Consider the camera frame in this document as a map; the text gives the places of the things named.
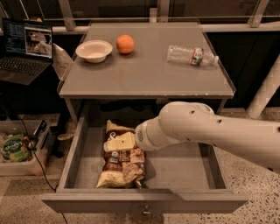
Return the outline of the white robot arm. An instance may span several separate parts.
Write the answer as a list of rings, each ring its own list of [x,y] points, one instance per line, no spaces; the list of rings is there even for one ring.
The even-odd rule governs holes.
[[[187,141],[212,145],[275,173],[280,171],[279,122],[220,116],[203,103],[170,102],[157,117],[137,125],[134,134],[110,136],[104,150],[137,146],[154,151]]]

